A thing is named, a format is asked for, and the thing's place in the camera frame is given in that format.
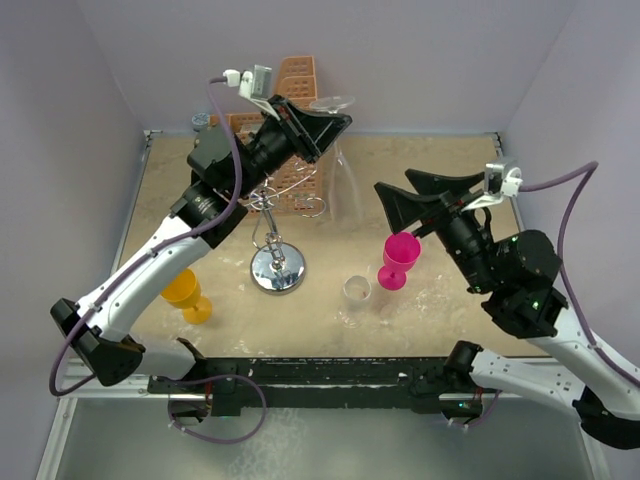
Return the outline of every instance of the gray wall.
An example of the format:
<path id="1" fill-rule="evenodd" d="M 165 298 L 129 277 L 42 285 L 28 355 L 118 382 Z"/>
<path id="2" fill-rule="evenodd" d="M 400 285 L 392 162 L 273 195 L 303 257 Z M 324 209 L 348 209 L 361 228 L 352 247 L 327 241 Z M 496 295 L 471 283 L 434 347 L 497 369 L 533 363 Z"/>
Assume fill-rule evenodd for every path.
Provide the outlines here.
<path id="1" fill-rule="evenodd" d="M 579 3 L 507 129 L 527 183 L 591 160 L 600 168 L 574 210 L 568 271 L 591 325 L 640 364 L 640 3 Z M 519 198 L 527 227 L 555 238 L 575 186 Z M 640 453 L 611 452 L 616 478 L 638 478 Z"/>
<path id="2" fill-rule="evenodd" d="M 49 318 L 113 260 L 141 126 L 73 0 L 0 5 L 2 478 L 33 478 L 53 419 Z"/>
<path id="3" fill-rule="evenodd" d="M 79 4 L 145 128 L 188 128 L 226 68 L 313 54 L 321 94 L 357 97 L 352 132 L 485 132 L 507 126 L 575 0 Z"/>

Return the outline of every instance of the clear plastic cup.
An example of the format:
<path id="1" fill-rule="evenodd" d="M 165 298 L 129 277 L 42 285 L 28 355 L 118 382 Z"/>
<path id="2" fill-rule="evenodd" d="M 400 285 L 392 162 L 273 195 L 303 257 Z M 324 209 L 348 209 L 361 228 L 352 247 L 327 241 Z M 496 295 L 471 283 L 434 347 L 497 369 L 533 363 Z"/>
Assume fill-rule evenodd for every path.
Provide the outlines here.
<path id="1" fill-rule="evenodd" d="M 338 316 L 347 328 L 362 323 L 364 310 L 371 302 L 371 283 L 362 275 L 350 277 L 342 286 L 342 305 Z"/>

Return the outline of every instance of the yellow plastic cup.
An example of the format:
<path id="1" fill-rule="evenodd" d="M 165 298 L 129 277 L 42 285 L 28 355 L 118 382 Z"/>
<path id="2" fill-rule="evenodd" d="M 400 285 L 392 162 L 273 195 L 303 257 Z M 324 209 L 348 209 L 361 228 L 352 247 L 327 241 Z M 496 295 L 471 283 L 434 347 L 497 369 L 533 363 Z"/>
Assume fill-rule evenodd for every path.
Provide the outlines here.
<path id="1" fill-rule="evenodd" d="M 187 323 L 204 323 L 213 312 L 211 301 L 202 296 L 200 282 L 189 268 L 174 278 L 160 295 L 169 305 L 182 310 L 182 317 Z"/>

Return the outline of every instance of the chrome base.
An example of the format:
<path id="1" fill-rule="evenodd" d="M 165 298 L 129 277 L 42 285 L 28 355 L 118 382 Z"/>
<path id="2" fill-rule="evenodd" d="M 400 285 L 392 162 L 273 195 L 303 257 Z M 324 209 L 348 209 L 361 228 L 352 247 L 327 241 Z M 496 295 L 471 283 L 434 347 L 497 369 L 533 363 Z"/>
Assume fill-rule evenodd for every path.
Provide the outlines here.
<path id="1" fill-rule="evenodd" d="M 264 246 L 251 259 L 251 279 L 263 292 L 284 295 L 295 290 L 304 279 L 307 265 L 304 256 L 293 245 L 280 244 L 284 256 L 282 268 L 274 268 L 269 246 Z"/>

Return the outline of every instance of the beige tabletop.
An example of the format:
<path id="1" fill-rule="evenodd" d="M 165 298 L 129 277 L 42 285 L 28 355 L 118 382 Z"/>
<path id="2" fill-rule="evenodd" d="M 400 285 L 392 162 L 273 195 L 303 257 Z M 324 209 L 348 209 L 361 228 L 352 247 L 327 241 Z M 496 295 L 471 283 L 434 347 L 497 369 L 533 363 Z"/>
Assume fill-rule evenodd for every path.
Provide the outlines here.
<path id="1" fill-rule="evenodd" d="M 186 156 L 192 145 L 188 137 L 154 141 L 122 262 L 153 234 L 188 186 Z M 189 325 L 179 310 L 157 298 L 135 324 L 134 335 L 185 337 L 207 356 L 440 356 L 460 339 L 505 355 L 542 355 L 491 322 L 480 307 L 486 297 L 466 292 L 464 278 L 435 235 L 422 239 L 423 253 L 403 289 L 386 291 L 376 281 L 390 231 L 373 184 L 410 189 L 403 175 L 407 168 L 453 176 L 477 173 L 496 156 L 492 139 L 347 136 L 341 146 L 358 178 L 365 221 L 345 232 L 328 213 L 313 219 L 277 216 L 284 241 L 299 248 L 307 261 L 298 289 L 271 296 L 253 285 L 249 264 L 256 251 L 251 243 L 256 217 L 247 216 L 222 245 L 192 266 L 203 294 L 213 302 L 211 319 Z M 517 231 L 508 202 L 492 211 L 494 238 Z M 364 275 L 373 285 L 362 323 L 353 329 L 338 313 L 342 285 L 352 275 Z"/>

